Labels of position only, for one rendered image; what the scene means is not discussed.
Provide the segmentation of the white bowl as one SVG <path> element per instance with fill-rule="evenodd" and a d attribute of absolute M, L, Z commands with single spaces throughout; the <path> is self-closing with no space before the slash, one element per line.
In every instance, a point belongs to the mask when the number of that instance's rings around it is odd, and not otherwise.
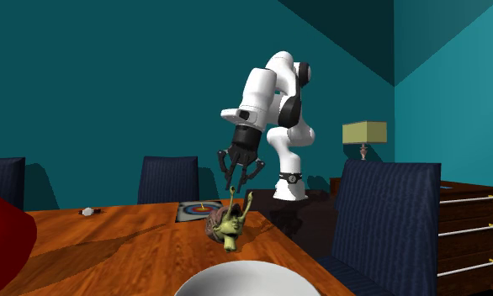
<path fill-rule="evenodd" d="M 174 296 L 321 296 L 304 277 L 261 261 L 233 261 L 204 269 Z"/>

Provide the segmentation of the green snail figure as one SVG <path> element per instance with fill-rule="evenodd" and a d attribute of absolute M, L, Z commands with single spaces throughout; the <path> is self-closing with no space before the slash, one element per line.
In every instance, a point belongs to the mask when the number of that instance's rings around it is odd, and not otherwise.
<path fill-rule="evenodd" d="M 223 244 L 226 252 L 236 250 L 236 240 L 242 234 L 247 213 L 252 205 L 253 193 L 247 195 L 244 207 L 234 202 L 236 189 L 230 187 L 230 205 L 212 210 L 205 219 L 205 234 L 213 241 Z"/>

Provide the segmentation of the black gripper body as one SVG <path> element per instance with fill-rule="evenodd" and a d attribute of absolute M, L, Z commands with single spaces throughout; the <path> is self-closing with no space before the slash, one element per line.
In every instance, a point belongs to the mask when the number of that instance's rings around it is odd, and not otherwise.
<path fill-rule="evenodd" d="M 230 159 L 235 164 L 249 166 L 257 159 L 262 132 L 247 125 L 237 125 L 228 148 Z"/>

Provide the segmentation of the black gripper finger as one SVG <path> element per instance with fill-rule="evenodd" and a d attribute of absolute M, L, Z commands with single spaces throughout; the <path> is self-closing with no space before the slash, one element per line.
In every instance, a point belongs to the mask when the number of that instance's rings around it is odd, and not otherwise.
<path fill-rule="evenodd" d="M 256 159 L 255 163 L 256 168 L 251 173 L 247 172 L 247 166 L 242 167 L 241 176 L 236 190 L 238 193 L 241 191 L 242 185 L 246 184 L 248 180 L 253 179 L 265 167 L 265 162 L 260 159 Z"/>
<path fill-rule="evenodd" d="M 225 164 L 225 157 L 227 155 L 228 155 L 228 150 L 219 150 L 217 152 L 218 161 L 220 164 L 220 170 L 224 173 L 225 180 L 226 180 L 226 186 L 229 187 L 231 185 L 232 175 L 233 175 L 233 172 L 235 170 L 236 163 L 237 163 L 237 153 L 234 151 L 232 152 L 231 164 L 229 166 L 227 166 Z"/>

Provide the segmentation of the dark blue chair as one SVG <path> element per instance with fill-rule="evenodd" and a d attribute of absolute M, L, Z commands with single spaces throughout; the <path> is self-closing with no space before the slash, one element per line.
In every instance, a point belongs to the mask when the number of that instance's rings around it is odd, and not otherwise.
<path fill-rule="evenodd" d="M 356 296 L 437 296 L 440 177 L 438 163 L 346 161 L 319 264 Z"/>
<path fill-rule="evenodd" d="M 197 156 L 145 156 L 142 163 L 138 204 L 199 200 Z"/>
<path fill-rule="evenodd" d="M 25 158 L 0 158 L 0 197 L 24 209 Z"/>

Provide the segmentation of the wooden chest of drawers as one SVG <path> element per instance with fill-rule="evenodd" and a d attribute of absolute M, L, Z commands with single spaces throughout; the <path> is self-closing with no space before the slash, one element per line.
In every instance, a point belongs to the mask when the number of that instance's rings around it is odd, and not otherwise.
<path fill-rule="evenodd" d="M 341 177 L 331 180 L 336 198 Z M 439 201 L 437 296 L 469 296 L 493 288 L 493 187 L 449 183 Z"/>

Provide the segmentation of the red rounded object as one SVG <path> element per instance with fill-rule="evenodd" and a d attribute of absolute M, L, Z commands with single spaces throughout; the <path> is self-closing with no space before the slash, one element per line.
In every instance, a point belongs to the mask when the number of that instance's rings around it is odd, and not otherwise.
<path fill-rule="evenodd" d="M 0 291 L 28 261 L 36 238 L 34 218 L 0 198 Z"/>

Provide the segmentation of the table lamp yellow shade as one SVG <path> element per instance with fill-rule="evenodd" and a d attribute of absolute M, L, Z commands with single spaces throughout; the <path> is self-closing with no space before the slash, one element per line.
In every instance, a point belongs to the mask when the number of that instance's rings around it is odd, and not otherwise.
<path fill-rule="evenodd" d="M 342 143 L 360 145 L 361 160 L 366 160 L 367 144 L 388 142 L 387 123 L 384 121 L 360 121 L 342 126 Z"/>

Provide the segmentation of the dark robot stand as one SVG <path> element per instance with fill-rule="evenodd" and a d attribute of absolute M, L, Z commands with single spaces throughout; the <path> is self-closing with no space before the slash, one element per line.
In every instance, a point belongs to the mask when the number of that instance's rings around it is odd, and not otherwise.
<path fill-rule="evenodd" d="M 335 199 L 319 189 L 307 189 L 306 199 L 285 201 L 273 197 L 274 189 L 253 192 L 250 210 L 257 211 L 313 258 L 331 255 L 338 212 Z"/>

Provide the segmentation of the target board with dart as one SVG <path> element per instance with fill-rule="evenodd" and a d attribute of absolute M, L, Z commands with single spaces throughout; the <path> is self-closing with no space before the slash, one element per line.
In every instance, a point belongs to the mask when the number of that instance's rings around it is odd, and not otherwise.
<path fill-rule="evenodd" d="M 223 207 L 221 201 L 188 201 L 178 205 L 176 223 L 205 219 L 212 210 Z"/>

